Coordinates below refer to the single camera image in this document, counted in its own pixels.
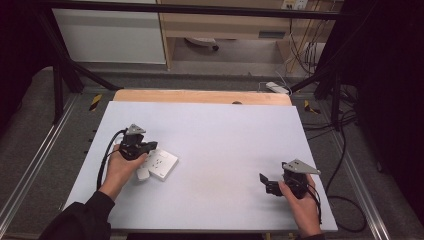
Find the white panel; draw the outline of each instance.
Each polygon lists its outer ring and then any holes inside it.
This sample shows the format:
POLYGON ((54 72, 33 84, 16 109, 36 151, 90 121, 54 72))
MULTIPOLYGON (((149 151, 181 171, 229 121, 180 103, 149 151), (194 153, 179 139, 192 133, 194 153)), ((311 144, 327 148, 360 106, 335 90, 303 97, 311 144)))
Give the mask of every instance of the white panel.
MULTIPOLYGON (((154 0, 111 2, 155 3, 154 0)), ((75 61, 164 64, 156 13, 54 9, 75 61)))
MULTIPOLYGON (((265 193, 259 173, 281 179, 281 162, 315 163, 296 107, 110 102, 68 198, 85 202, 96 188, 105 148, 135 123, 145 141, 179 158, 169 178, 139 182, 134 176, 116 200, 109 221, 134 231, 295 230, 283 197, 265 193)), ((321 180, 322 229, 337 229, 321 180)))

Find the white tabletop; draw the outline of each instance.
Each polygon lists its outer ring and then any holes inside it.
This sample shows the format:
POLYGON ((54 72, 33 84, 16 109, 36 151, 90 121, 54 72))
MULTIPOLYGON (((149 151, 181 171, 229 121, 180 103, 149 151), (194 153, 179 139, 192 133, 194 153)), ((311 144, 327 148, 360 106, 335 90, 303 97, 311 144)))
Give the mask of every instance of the white tabletop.
MULTIPOLYGON (((112 136, 132 123, 144 141, 178 156, 165 182, 125 185, 109 216, 113 229, 176 232, 295 230, 284 197, 265 193, 259 173, 282 179, 281 162, 315 166, 295 107, 197 103, 110 102, 66 206, 87 201, 112 136)), ((321 180, 322 230, 336 231, 321 180)))

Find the hand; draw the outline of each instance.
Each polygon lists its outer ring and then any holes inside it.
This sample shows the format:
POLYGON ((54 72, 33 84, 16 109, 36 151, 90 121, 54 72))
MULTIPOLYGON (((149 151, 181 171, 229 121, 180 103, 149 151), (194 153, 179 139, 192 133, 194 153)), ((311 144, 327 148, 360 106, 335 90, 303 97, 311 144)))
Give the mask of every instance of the hand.
MULTIPOLYGON (((312 180, 311 175, 306 174, 308 183, 310 186, 315 188, 315 182, 312 180)), ((290 188, 282 181, 278 182, 281 193, 286 197, 290 204, 290 208, 293 212, 294 220, 299 228, 299 234, 301 238, 321 234, 321 228, 318 219, 318 210, 315 200, 309 193, 306 193, 302 199, 297 199, 290 188)))
POLYGON ((113 147, 113 153, 110 155, 106 179, 99 191, 108 195, 113 201, 118 197, 122 187, 130 179, 131 174, 140 167, 147 158, 144 153, 135 160, 127 161, 118 151, 119 144, 113 147))

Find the floor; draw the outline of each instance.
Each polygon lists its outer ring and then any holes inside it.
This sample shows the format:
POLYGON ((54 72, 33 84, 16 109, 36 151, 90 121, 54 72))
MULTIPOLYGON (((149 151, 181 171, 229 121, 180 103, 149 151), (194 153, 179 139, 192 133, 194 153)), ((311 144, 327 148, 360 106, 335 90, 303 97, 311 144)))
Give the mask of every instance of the floor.
MULTIPOLYGON (((276 45, 269 41, 218 40, 220 49, 214 52, 205 47, 193 46, 179 39, 177 41, 173 69, 138 69, 123 73, 112 69, 99 73, 108 81, 126 88, 165 88, 165 89, 203 89, 230 91, 268 91, 264 83, 280 81, 285 76, 284 60, 277 54, 276 45)), ((284 78, 286 84, 292 85, 302 80, 306 74, 284 78)), ((55 215, 60 212, 73 180, 78 174, 78 166, 85 158, 84 151, 90 147, 90 139, 101 120, 102 113, 113 92, 99 88, 92 81, 84 78, 87 88, 82 94, 69 94, 76 101, 75 108, 69 114, 68 122, 61 130, 44 165, 32 180, 14 218, 6 222, 7 236, 34 238, 44 229, 55 215), (93 97, 101 93, 102 100, 94 112, 88 111, 93 97)), ((328 120, 325 115, 328 101, 315 101, 312 92, 314 84, 292 95, 293 104, 298 107, 302 123, 322 126, 328 120), (305 100, 310 108, 305 110, 305 100)), ((21 176, 31 165, 33 156, 51 130, 53 120, 53 91, 51 74, 40 72, 33 81, 23 99, 22 108, 13 116, 8 130, 0 139, 0 206, 8 205, 8 199, 21 176)), ((350 109, 349 104, 342 104, 343 111, 350 109)), ((361 179, 364 181, 379 216, 387 228, 390 239, 424 239, 423 226, 417 221, 412 210, 390 175, 379 173, 373 153, 361 132, 360 125, 354 123, 345 127, 347 157, 353 159, 361 179)), ((327 183, 340 158, 340 141, 334 131, 306 131, 306 137, 318 168, 323 172, 321 179, 327 183)), ((349 164, 344 162, 333 181, 329 194, 343 196, 358 202, 356 183, 349 174, 349 164)), ((352 204, 337 199, 332 201, 336 220, 348 228, 357 229, 362 225, 362 216, 352 204)), ((364 231, 352 233, 340 229, 328 233, 329 239, 378 239, 373 234, 373 226, 368 225, 364 231)), ((273 239, 287 239, 286 234, 276 234, 273 239)))

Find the white power adapter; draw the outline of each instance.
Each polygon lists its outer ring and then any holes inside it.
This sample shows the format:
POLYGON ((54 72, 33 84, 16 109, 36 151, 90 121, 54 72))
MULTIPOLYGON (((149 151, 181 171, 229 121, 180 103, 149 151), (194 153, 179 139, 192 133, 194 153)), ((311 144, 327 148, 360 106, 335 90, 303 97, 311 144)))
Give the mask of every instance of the white power adapter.
POLYGON ((266 87, 276 93, 284 93, 287 94, 289 91, 282 86, 276 84, 275 82, 269 82, 266 84, 266 87))
POLYGON ((151 150, 143 165, 137 169, 137 177, 139 181, 149 178, 149 172, 161 181, 165 181, 175 165, 178 158, 162 149, 151 150))

